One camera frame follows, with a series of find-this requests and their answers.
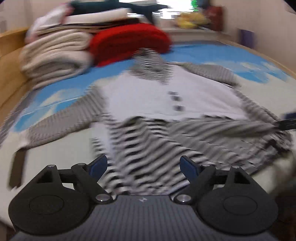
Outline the wooden bed frame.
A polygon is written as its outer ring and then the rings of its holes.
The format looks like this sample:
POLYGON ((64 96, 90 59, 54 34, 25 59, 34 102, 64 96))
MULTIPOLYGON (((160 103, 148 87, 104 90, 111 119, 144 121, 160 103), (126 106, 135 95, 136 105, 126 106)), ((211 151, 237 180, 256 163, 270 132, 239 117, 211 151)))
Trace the wooden bed frame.
POLYGON ((27 28, 1 33, 1 124, 17 103, 32 88, 28 78, 20 71, 19 55, 25 46, 27 28))

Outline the dark red plush cushion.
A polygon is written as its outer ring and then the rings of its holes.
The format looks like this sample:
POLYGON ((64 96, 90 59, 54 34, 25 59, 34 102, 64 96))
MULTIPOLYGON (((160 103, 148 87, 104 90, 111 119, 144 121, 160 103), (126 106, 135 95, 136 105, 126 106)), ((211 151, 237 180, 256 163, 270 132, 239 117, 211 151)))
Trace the dark red plush cushion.
POLYGON ((222 32, 224 29, 224 9, 222 6, 209 6, 206 9, 206 16, 209 19, 209 29, 222 32))

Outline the dark blue shark plush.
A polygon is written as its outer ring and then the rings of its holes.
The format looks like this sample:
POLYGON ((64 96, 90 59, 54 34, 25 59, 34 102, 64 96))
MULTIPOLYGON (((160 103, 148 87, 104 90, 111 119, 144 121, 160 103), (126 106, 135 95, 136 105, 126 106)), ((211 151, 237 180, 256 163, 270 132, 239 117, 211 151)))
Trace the dark blue shark plush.
POLYGON ((131 9, 132 13, 144 15, 150 18, 153 12, 161 9, 167 9, 167 5, 163 4, 150 4, 148 6, 139 6, 131 3, 121 3, 119 1, 71 1, 69 5, 74 9, 72 15, 100 13, 103 11, 110 11, 113 9, 127 8, 131 9))

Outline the red folded blanket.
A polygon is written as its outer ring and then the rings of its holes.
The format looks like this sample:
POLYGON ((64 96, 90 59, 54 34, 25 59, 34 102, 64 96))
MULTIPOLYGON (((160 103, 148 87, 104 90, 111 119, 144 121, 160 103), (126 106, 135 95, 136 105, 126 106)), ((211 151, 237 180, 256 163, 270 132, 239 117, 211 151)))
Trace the red folded blanket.
POLYGON ((89 52, 96 66, 106 66, 129 59, 141 48, 166 53, 172 45, 170 37, 151 24, 139 23, 103 30, 92 38, 89 52))

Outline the purple board on wall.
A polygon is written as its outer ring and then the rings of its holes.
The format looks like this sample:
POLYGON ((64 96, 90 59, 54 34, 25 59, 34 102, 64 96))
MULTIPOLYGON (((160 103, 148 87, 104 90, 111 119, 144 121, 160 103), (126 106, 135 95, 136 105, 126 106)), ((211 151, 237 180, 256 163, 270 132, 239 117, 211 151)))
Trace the purple board on wall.
POLYGON ((253 49, 255 46, 254 32, 240 30, 239 43, 247 48, 253 49))

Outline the yellow plush toys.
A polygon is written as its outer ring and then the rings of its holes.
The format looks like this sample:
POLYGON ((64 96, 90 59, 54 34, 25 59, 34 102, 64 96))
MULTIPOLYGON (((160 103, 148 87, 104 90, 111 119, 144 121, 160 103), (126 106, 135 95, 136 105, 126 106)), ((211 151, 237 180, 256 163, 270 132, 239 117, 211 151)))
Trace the yellow plush toys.
POLYGON ((203 25, 208 25, 210 20, 197 11, 182 12, 175 18, 175 24, 181 29, 196 29, 203 25))

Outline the cream folded quilt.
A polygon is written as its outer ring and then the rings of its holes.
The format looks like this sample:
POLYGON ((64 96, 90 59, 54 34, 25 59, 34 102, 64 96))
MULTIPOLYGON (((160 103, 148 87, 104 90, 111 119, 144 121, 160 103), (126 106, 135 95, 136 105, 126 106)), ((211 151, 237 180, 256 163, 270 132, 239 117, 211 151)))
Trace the cream folded quilt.
POLYGON ((32 82, 33 89, 85 73, 93 64, 87 50, 92 35, 64 30, 46 35, 22 49, 20 69, 32 82))

